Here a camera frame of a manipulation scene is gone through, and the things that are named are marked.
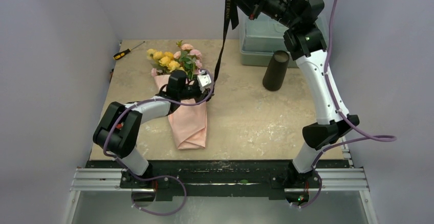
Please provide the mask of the pink paper flower bouquet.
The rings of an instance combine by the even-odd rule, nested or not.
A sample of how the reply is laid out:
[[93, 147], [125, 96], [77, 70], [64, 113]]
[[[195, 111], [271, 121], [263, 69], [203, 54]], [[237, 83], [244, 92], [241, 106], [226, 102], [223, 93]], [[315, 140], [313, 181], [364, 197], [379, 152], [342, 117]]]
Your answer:
[[[202, 53], [182, 40], [177, 42], [179, 50], [175, 53], [148, 49], [147, 57], [153, 66], [151, 75], [158, 88], [168, 83], [169, 75], [182, 70], [187, 80], [192, 81], [194, 75], [202, 68]], [[206, 104], [196, 106], [180, 106], [168, 116], [175, 145], [180, 150], [204, 149], [207, 137]]]

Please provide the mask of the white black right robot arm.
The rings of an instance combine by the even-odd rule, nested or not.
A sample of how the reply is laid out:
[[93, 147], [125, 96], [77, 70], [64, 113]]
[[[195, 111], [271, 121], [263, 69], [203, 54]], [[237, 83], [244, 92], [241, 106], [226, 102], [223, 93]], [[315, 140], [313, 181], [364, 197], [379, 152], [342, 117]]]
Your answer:
[[333, 75], [326, 68], [329, 45], [317, 26], [323, 0], [226, 0], [225, 26], [237, 26], [241, 10], [250, 20], [265, 14], [287, 28], [284, 43], [311, 91], [316, 122], [302, 129], [304, 144], [288, 165], [284, 186], [299, 187], [313, 175], [320, 155], [359, 124], [342, 102]]

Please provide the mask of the black ribbon with gold lettering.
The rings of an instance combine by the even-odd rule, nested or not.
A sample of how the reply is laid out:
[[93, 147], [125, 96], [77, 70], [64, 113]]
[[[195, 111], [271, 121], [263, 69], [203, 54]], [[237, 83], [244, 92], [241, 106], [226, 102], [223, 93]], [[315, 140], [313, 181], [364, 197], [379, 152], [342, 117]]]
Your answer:
[[225, 0], [222, 47], [214, 69], [214, 82], [216, 82], [219, 77], [224, 47], [227, 39], [227, 33], [229, 31], [229, 25], [231, 25], [231, 28], [233, 30], [239, 25], [239, 18], [235, 0]]

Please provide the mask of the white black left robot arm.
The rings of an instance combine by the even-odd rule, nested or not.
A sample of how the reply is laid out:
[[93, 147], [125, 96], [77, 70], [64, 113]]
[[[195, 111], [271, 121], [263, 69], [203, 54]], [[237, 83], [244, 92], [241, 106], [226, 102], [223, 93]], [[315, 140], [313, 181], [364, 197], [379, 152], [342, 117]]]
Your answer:
[[93, 143], [102, 148], [105, 156], [129, 170], [135, 184], [148, 187], [153, 180], [153, 170], [136, 146], [140, 126], [188, 106], [186, 100], [193, 99], [193, 106], [206, 102], [213, 88], [214, 79], [206, 69], [200, 69], [191, 78], [184, 71], [174, 71], [152, 98], [126, 104], [110, 103], [94, 131]]

